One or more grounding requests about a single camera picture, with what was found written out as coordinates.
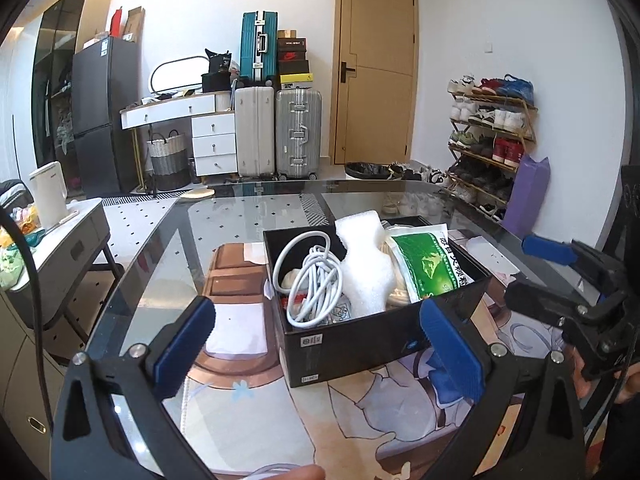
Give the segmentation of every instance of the wooden door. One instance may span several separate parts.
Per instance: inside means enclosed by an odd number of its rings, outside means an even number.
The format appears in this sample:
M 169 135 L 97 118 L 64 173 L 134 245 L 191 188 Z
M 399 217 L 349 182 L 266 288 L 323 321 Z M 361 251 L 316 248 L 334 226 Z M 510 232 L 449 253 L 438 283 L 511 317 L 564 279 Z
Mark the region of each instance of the wooden door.
M 339 4 L 334 162 L 407 160 L 415 111 L 417 0 Z

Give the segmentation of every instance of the refrigerator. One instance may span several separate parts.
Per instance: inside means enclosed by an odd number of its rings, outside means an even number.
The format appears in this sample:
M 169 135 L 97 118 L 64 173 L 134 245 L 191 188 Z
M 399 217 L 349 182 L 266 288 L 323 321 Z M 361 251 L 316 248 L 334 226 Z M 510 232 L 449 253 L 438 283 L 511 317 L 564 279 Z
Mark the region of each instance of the refrigerator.
M 110 36 L 74 56 L 72 111 L 87 198 L 121 196 L 138 184 L 133 130 L 120 111 L 138 100 L 138 48 Z

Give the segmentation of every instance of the teal suitcase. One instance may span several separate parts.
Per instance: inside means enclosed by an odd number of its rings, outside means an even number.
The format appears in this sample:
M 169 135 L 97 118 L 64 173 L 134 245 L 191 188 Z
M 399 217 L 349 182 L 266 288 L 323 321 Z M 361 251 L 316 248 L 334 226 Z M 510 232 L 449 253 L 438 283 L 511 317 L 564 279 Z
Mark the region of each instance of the teal suitcase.
M 273 82 L 277 72 L 278 13 L 258 10 L 242 17 L 240 77 Z

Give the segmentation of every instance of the silver suitcase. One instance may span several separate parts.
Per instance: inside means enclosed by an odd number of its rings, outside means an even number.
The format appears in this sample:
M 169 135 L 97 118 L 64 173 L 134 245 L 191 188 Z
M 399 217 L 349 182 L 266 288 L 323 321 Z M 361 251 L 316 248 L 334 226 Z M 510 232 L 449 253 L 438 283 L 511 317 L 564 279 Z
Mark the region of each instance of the silver suitcase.
M 276 94 L 276 170 L 280 180 L 316 179 L 320 165 L 322 96 L 297 88 Z
M 240 176 L 273 174 L 273 88 L 236 90 L 236 156 Z

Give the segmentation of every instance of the white cable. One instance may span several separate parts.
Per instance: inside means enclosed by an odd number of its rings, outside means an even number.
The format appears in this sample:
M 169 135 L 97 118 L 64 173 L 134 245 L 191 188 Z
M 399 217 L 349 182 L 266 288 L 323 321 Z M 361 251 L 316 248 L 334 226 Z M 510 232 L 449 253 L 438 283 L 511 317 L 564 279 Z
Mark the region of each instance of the white cable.
M 291 288 L 282 288 L 278 283 L 280 267 L 293 246 L 300 240 L 312 236 L 324 238 L 325 246 L 314 245 L 309 254 L 302 261 L 302 269 L 293 281 Z M 287 320 L 295 328 L 311 328 L 317 326 L 324 318 L 331 314 L 342 294 L 342 269 L 340 260 L 329 251 L 331 239 L 322 231 L 309 231 L 296 236 L 290 241 L 278 256 L 273 267 L 273 288 L 282 294 L 288 294 Z M 300 312 L 293 317 L 292 309 L 300 284 L 308 279 L 306 298 L 302 301 Z

